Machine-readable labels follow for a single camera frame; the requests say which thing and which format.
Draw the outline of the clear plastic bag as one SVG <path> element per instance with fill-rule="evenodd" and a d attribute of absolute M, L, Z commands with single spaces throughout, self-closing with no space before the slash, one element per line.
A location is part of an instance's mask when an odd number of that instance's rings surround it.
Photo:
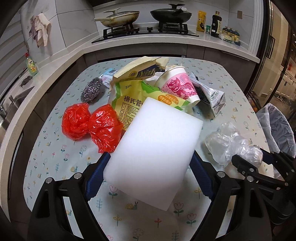
<path fill-rule="evenodd" d="M 262 150 L 256 145 L 249 144 L 231 122 L 222 124 L 217 131 L 210 133 L 205 138 L 205 145 L 214 161 L 224 167 L 231 162 L 234 155 L 240 156 L 256 168 L 262 164 Z"/>

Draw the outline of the white foam block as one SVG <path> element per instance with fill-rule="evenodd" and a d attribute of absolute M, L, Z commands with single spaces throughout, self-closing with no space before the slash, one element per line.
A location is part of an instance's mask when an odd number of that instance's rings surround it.
<path fill-rule="evenodd" d="M 104 172 L 127 195 L 168 210 L 194 154 L 203 121 L 150 97 L 136 114 Z"/>

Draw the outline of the yellow green noodle package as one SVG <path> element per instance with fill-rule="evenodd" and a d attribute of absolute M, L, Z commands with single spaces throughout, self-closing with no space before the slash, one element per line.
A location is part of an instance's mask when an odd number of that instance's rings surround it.
<path fill-rule="evenodd" d="M 196 95 L 183 99 L 153 87 L 142 80 L 117 82 L 112 87 L 108 103 L 116 111 L 119 121 L 123 124 L 124 131 L 128 129 L 148 97 L 186 113 L 190 113 L 193 106 L 200 101 Z"/>

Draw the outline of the pink lion paper cup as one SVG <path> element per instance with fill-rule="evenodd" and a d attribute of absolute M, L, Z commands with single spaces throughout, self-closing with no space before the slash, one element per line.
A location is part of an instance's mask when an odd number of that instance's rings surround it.
<path fill-rule="evenodd" d="M 187 100 L 192 106 L 200 102 L 200 98 L 185 68 L 176 66 L 163 73 L 155 86 L 166 93 Z"/>

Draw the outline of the cream dried fruit snack bag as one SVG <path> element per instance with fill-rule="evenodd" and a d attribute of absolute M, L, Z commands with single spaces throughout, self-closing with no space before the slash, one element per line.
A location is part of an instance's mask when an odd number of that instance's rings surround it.
<path fill-rule="evenodd" d="M 145 80 L 151 78 L 156 72 L 165 72 L 168 57 L 148 57 L 137 58 L 123 68 L 114 73 L 110 81 L 110 90 L 118 82 L 126 80 Z"/>

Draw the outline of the trash bin with liner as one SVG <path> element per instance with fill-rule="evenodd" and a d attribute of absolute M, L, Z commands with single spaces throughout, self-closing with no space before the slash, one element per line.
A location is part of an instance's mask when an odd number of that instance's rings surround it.
<path fill-rule="evenodd" d="M 265 134 L 269 150 L 280 151 L 295 158 L 295 137 L 284 114 L 273 104 L 268 103 L 256 116 Z"/>

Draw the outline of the red plastic bag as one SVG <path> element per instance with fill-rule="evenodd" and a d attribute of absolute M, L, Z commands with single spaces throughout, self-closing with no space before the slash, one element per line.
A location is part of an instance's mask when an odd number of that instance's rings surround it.
<path fill-rule="evenodd" d="M 90 135 L 99 153 L 114 152 L 123 130 L 123 124 L 110 104 L 93 113 L 87 103 L 73 104 L 64 111 L 61 127 L 62 133 L 74 141 Z"/>

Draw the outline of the crushed grey milk carton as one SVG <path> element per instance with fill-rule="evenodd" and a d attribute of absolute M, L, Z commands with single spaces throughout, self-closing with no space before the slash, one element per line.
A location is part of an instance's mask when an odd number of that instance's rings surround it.
<path fill-rule="evenodd" d="M 189 79 L 194 85 L 201 101 L 210 106 L 213 115 L 216 117 L 226 103 L 225 93 L 203 84 L 193 72 L 189 74 Z"/>

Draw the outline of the steel wool scrubber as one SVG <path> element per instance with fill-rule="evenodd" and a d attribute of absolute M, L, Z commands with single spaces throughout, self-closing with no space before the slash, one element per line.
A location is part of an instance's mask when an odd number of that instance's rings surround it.
<path fill-rule="evenodd" d="M 99 77 L 93 78 L 83 89 L 81 93 L 81 101 L 84 103 L 90 103 L 95 99 L 102 89 L 103 81 Z"/>

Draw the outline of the green lidded spice jar set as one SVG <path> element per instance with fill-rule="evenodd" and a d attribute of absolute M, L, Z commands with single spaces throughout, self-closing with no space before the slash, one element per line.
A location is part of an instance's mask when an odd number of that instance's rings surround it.
<path fill-rule="evenodd" d="M 240 34 L 237 30 L 232 30 L 232 28 L 224 27 L 219 34 L 219 38 L 231 44 L 241 45 Z"/>

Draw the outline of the small green jar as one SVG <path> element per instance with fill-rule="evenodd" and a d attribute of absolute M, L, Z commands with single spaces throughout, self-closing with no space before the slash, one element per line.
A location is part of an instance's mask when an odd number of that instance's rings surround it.
<path fill-rule="evenodd" d="M 207 34 L 210 34 L 211 33 L 211 26 L 210 25 L 207 25 L 206 26 L 206 33 Z"/>

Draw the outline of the dark soy sauce bottle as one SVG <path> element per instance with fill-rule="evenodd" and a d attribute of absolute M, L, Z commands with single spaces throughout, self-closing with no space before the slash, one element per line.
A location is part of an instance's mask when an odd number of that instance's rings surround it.
<path fill-rule="evenodd" d="M 211 36 L 218 38 L 221 32 L 222 17 L 219 11 L 212 16 Z"/>

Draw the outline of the yellow seasoning bag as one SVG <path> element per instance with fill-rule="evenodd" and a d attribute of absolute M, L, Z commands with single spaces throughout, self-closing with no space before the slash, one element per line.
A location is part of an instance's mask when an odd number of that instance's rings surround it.
<path fill-rule="evenodd" d="M 197 31 L 205 32 L 206 28 L 206 12 L 198 11 Z"/>

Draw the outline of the black wok with lid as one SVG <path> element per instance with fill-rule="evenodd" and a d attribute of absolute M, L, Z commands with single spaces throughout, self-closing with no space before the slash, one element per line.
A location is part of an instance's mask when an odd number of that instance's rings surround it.
<path fill-rule="evenodd" d="M 185 4 L 170 4 L 171 8 L 155 9 L 151 11 L 152 17 L 163 23 L 185 23 L 192 13 L 187 11 Z"/>

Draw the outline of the hanging dish cloths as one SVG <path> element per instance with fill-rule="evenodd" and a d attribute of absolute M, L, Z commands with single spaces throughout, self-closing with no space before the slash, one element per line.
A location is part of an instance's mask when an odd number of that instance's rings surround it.
<path fill-rule="evenodd" d="M 29 36 L 36 41 L 38 48 L 41 45 L 46 47 L 48 44 L 48 27 L 51 25 L 50 21 L 43 13 L 40 13 L 30 19 L 30 24 Z"/>

